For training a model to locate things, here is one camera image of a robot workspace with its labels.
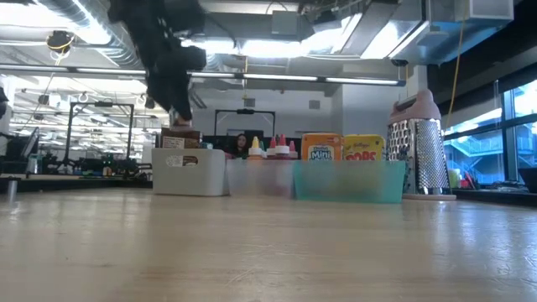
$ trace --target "woman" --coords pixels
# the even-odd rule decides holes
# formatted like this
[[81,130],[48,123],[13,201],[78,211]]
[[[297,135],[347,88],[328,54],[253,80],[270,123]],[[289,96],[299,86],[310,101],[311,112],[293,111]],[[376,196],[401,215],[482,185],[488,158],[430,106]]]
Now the woman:
[[248,140],[246,135],[239,134],[235,141],[235,145],[231,148],[230,154],[235,156],[238,159],[246,159],[248,157]]

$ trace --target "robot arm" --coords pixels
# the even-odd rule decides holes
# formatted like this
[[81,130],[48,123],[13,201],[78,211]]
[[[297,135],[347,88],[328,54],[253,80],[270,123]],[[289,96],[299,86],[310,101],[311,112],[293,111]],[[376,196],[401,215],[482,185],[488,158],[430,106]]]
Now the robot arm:
[[203,29],[205,13],[197,0],[111,0],[108,17],[125,24],[147,71],[148,95],[164,110],[174,109],[190,121],[186,71],[205,68],[206,53],[183,47],[174,32]]

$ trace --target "box grater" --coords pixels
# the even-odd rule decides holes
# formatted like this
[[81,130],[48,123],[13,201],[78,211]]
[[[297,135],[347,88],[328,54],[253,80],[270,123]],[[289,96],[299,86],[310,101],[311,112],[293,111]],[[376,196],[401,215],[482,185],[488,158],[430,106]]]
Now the box grater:
[[450,195],[446,156],[441,135],[441,115],[429,90],[396,103],[390,116],[388,160],[407,163],[403,193]]

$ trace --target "teal plastic bin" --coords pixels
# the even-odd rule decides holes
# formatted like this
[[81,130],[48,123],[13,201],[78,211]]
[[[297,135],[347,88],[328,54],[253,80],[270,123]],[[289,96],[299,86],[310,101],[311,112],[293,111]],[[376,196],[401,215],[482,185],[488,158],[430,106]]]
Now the teal plastic bin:
[[364,203],[401,203],[403,161],[297,161],[295,197]]

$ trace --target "wall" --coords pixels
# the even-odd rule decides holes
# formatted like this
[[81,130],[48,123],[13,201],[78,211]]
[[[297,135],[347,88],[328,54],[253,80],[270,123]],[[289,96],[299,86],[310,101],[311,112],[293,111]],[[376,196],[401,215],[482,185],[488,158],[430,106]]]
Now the wall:
[[343,135],[377,134],[386,137],[394,103],[427,87],[427,70],[414,68],[406,87],[342,85],[334,94],[332,129]]
[[378,134],[386,137],[388,119],[401,87],[343,87],[343,134]]
[[343,133],[343,85],[332,97],[331,129],[334,133]]
[[[215,90],[198,91],[207,109],[195,109],[194,127],[205,135],[214,134],[215,110],[237,110],[244,108],[243,91],[219,92]],[[248,97],[256,99],[255,110],[276,112],[276,133],[290,138],[299,138],[303,132],[330,132],[331,103],[322,91],[247,91]],[[310,110],[309,101],[321,101],[320,110]],[[220,113],[217,135],[226,135],[228,130],[263,130],[272,135],[272,116],[255,114],[252,116],[236,113]]]

